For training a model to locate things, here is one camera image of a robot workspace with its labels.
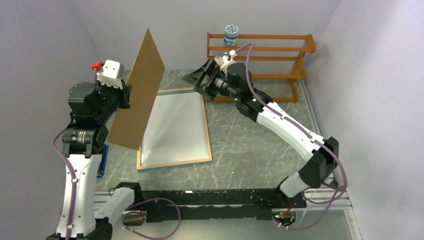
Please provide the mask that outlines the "brown cardboard backing board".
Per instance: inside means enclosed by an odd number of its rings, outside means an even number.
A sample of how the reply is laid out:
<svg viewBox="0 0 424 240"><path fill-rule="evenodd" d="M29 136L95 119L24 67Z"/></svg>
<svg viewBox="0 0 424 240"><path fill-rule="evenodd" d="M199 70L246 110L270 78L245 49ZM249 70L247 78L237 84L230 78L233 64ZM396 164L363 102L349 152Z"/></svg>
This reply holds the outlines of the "brown cardboard backing board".
<svg viewBox="0 0 424 240"><path fill-rule="evenodd" d="M107 142L133 150L140 148L164 71L165 65L147 29L127 82L132 86L130 108L116 112Z"/></svg>

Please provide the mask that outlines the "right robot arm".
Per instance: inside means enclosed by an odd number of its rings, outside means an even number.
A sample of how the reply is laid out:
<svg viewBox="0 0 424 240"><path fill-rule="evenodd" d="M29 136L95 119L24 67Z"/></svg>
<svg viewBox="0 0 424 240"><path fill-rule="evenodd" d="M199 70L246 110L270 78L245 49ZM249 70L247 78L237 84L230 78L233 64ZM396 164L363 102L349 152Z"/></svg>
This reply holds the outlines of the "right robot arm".
<svg viewBox="0 0 424 240"><path fill-rule="evenodd" d="M286 177L274 195L276 204L286 208L303 191L320 187L336 169L339 143L301 125L269 95L255 88L250 78L251 73L242 62L222 67L214 59L208 59L182 80L210 100L217 95L229 98L243 116L274 132L302 157L305 165Z"/></svg>

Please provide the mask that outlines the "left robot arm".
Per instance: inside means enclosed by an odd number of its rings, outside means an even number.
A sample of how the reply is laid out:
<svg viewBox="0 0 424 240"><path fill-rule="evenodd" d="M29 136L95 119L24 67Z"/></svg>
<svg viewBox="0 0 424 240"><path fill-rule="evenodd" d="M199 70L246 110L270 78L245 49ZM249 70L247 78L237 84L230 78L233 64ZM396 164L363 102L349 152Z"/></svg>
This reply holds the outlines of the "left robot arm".
<svg viewBox="0 0 424 240"><path fill-rule="evenodd" d="M139 183L121 182L106 203L95 209L98 169L108 136L107 121L118 109L128 109L132 87L81 82L69 90L70 123L58 135L58 155L65 163L65 193L59 224L51 240L109 240L113 225L126 209L142 206Z"/></svg>

